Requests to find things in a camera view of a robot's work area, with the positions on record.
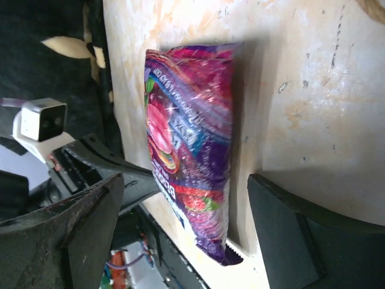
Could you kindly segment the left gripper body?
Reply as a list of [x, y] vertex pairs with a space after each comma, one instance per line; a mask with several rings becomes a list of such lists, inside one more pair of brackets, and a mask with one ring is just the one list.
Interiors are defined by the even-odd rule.
[[30, 192], [31, 208], [52, 205], [120, 171], [113, 160], [89, 150], [54, 150], [45, 165], [49, 179]]

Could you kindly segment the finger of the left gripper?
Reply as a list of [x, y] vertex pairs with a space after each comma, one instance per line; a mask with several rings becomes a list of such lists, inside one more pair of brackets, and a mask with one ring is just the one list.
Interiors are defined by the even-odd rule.
[[95, 135], [87, 135], [63, 147], [63, 156], [75, 173], [76, 183], [89, 187], [105, 178], [121, 173], [124, 193], [120, 214], [159, 193], [152, 172], [118, 157], [105, 147]]

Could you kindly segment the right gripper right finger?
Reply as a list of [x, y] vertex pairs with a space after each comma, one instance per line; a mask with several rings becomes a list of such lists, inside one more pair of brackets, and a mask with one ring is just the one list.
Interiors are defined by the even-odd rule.
[[261, 175], [248, 196], [271, 288], [384, 288], [384, 227], [296, 196]]

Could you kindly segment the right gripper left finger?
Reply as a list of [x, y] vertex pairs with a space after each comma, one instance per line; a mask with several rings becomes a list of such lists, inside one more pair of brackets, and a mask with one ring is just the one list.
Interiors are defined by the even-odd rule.
[[99, 288], [123, 192], [118, 173], [1, 222], [1, 288]]

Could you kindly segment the purple candy bag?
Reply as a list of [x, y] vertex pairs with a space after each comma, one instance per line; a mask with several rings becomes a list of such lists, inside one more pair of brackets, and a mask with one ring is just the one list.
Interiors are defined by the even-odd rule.
[[222, 266], [227, 243], [236, 43], [147, 50], [144, 110], [152, 172], [186, 233]]

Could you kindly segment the red paper bag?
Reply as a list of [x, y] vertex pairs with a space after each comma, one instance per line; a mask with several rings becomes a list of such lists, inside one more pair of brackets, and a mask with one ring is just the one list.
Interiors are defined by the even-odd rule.
[[385, 24], [385, 10], [378, 0], [356, 0], [356, 3], [369, 18], [383, 25]]

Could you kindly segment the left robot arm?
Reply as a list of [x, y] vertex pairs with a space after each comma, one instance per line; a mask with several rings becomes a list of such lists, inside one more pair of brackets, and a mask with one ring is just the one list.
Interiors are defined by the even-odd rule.
[[32, 205], [47, 205], [64, 200], [116, 173], [124, 177], [121, 212], [159, 193], [152, 173], [135, 166], [108, 150], [99, 139], [87, 135], [79, 140], [64, 132], [67, 105], [51, 99], [25, 102], [13, 120], [13, 140], [27, 150], [18, 157], [1, 150], [1, 168], [21, 173], [27, 184], [36, 185], [48, 168], [55, 185], [47, 193], [28, 193]]

